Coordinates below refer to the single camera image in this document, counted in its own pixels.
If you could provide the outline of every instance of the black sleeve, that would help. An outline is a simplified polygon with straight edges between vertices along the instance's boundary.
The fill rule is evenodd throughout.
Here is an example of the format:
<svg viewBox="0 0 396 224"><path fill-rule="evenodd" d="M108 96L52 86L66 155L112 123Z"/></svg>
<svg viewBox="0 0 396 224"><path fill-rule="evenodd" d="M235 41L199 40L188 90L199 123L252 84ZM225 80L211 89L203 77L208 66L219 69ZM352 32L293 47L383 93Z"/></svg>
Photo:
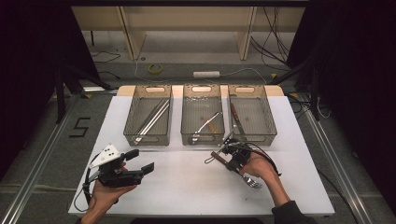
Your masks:
<svg viewBox="0 0 396 224"><path fill-rule="evenodd" d="M306 217L300 212L295 201L290 201L278 208L273 208L275 224L314 224L317 223L312 217Z"/></svg>

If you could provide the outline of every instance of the white table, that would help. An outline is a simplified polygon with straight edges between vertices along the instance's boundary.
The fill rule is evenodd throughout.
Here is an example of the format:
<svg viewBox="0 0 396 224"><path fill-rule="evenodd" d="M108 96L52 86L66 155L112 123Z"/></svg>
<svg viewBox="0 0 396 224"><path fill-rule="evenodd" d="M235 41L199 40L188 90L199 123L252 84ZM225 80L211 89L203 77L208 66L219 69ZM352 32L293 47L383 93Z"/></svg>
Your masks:
<svg viewBox="0 0 396 224"><path fill-rule="evenodd" d="M140 169L153 161L155 169L143 178L140 186L123 195L107 214L130 217L272 215L271 209L274 203L266 187L251 189L239 175L228 171L218 161L204 163L204 160L210 157L210 152L219 150L218 147L182 145L180 134L182 96L179 94L181 92L179 88L182 87L173 87L171 140L168 147L130 147L122 133L132 97L113 97L89 161L103 147L111 143L120 152L127 152L133 148L140 149L140 155L127 162L128 170ZM270 147L263 149L275 161L278 171L282 173L280 178L287 193L297 202L304 214L312 216L334 214L287 97L269 96L268 100L276 123L277 136ZM229 130L226 94L222 94L222 101L225 128ZM84 177L85 173L75 197L81 189ZM76 204L79 209L87 208L83 194L79 195ZM73 205L69 213L83 215Z"/></svg>

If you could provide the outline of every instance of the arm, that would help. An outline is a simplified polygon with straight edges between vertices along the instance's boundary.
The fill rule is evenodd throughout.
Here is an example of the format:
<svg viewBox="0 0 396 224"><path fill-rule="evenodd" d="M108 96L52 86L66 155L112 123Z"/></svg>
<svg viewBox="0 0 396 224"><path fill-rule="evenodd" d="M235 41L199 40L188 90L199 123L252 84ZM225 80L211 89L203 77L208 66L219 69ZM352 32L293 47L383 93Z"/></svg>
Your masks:
<svg viewBox="0 0 396 224"><path fill-rule="evenodd" d="M275 216L276 223L316 223L313 218L304 216L300 212L296 202L290 200L274 168L262 156L256 153L250 153L249 161L239 173L241 175L244 173L254 175L265 182L275 204L272 212Z"/></svg>
<svg viewBox="0 0 396 224"><path fill-rule="evenodd" d="M98 223L122 194L134 188L136 188L136 185L122 188L108 188L96 180L88 210L80 222L82 224Z"/></svg>

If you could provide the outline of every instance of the human hand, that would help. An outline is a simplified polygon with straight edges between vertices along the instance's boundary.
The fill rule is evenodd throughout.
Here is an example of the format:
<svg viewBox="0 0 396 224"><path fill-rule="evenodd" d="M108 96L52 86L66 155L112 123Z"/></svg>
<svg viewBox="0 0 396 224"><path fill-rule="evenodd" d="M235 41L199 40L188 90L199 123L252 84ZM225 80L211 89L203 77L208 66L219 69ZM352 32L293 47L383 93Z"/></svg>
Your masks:
<svg viewBox="0 0 396 224"><path fill-rule="evenodd" d="M128 170L123 167L124 165L125 162L122 163L121 169L123 172L127 172ZM103 186L99 180L96 180L93 187L89 208L87 213L81 219L81 223L97 223L120 196L135 189L136 187L137 185L120 188L109 188Z"/></svg>
<svg viewBox="0 0 396 224"><path fill-rule="evenodd" d="M264 180L276 207L279 207L290 201L290 198L282 186L274 167L271 163L261 155L251 152L247 164L239 171L243 175L248 173Z"/></svg>
<svg viewBox="0 0 396 224"><path fill-rule="evenodd" d="M247 164L245 164L244 167L239 171L239 174L241 175L244 173L260 177L264 181L277 176L272 164L263 156L254 152L250 153L250 158L247 161Z"/></svg>

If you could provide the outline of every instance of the wire mesh basket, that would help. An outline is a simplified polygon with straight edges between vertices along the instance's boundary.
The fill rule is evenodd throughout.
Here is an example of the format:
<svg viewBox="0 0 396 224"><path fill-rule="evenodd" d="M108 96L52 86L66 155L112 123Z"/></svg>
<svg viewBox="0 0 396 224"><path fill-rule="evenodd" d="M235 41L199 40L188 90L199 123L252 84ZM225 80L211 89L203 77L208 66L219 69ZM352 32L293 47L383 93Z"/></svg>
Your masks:
<svg viewBox="0 0 396 224"><path fill-rule="evenodd" d="M168 146L172 86L136 86L123 134L130 146Z"/></svg>
<svg viewBox="0 0 396 224"><path fill-rule="evenodd" d="M271 146L277 131L263 85L229 85L234 137Z"/></svg>
<svg viewBox="0 0 396 224"><path fill-rule="evenodd" d="M183 145L218 145L224 136L220 86L183 86L181 119Z"/></svg>

